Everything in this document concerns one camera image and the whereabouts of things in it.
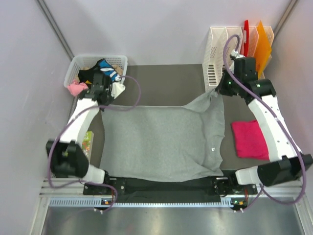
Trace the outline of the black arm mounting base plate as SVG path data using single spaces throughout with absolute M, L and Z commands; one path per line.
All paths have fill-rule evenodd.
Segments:
M 156 182 L 113 177 L 105 183 L 118 193 L 118 203 L 204 203 L 220 202 L 222 197 L 239 195 L 246 199 L 257 194 L 255 185 L 239 186 L 229 180 L 234 171 L 222 177 L 208 176 L 184 182 Z

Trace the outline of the grey t shirt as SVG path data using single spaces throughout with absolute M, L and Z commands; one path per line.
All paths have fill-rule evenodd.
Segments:
M 221 95 L 206 92 L 184 106 L 122 106 L 102 114 L 100 168 L 111 176 L 183 182 L 221 176 Z

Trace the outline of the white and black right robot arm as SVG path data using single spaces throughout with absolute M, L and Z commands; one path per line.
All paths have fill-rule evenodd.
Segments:
M 313 164 L 311 154 L 303 154 L 291 137 L 278 107 L 273 84 L 268 79 L 258 79 L 256 60 L 237 52 L 230 56 L 232 65 L 223 71 L 216 88 L 219 94 L 238 95 L 244 99 L 254 114 L 268 151 L 267 164 L 239 169 L 228 181 L 232 193 L 241 193 L 248 184 L 266 187 L 306 178 Z

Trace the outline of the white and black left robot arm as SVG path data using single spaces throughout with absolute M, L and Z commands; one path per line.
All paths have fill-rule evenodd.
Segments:
M 86 132 L 95 116 L 107 108 L 124 90 L 119 74 L 101 70 L 92 72 L 93 83 L 76 93 L 76 108 L 63 131 L 46 143 L 48 179 L 76 178 L 94 183 L 100 194 L 110 191 L 108 173 L 92 165 L 83 151 Z

